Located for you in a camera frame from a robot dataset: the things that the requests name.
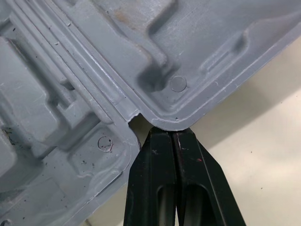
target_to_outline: circular mark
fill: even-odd
[[[107,137],[107,136],[103,136],[101,138],[99,138],[98,140],[98,148],[103,151],[103,152],[110,152],[112,150],[113,147],[113,142],[112,140]]]
[[[182,92],[186,88],[187,82],[183,77],[176,76],[171,79],[170,86],[174,92]]]
[[[0,226],[14,226],[10,220],[3,220]]]

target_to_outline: white surface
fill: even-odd
[[[144,142],[151,125],[131,122]],[[301,225],[301,38],[193,127],[224,170],[248,226]],[[122,226],[127,188],[89,218]]]

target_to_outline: plastic tray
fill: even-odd
[[[0,0],[0,224],[80,224],[141,113],[192,125],[301,34],[300,0]]]

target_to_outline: gray plastic part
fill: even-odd
[[[300,0],[0,0],[0,224],[80,224],[141,113],[192,125],[301,34]]]

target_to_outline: brown stain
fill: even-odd
[[[116,9],[114,11],[114,15],[115,15],[116,19],[118,19],[120,22],[129,25],[129,19],[121,8]]]

